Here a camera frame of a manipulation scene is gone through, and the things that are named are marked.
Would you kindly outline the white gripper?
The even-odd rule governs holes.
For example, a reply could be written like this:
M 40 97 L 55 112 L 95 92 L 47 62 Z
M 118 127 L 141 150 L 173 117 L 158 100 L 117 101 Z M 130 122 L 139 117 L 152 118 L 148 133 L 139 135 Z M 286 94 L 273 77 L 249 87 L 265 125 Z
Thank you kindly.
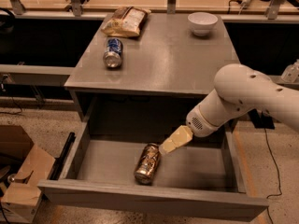
M 250 110 L 250 107 L 225 101 L 213 90 L 188 113 L 186 117 L 187 126 L 179 126 L 159 145 L 159 151 L 162 155 L 166 155 L 188 144 L 193 136 L 209 136 L 227 121 L 239 118 Z

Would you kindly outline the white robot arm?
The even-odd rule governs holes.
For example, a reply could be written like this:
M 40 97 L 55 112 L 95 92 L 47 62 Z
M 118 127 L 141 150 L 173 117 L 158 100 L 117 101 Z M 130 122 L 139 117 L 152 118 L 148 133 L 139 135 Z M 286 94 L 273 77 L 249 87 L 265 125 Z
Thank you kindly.
M 186 123 L 159 145 L 159 152 L 166 155 L 195 136 L 209 136 L 253 109 L 299 131 L 299 91 L 280 86 L 245 65 L 225 65 L 214 78 L 213 91 L 188 113 Z

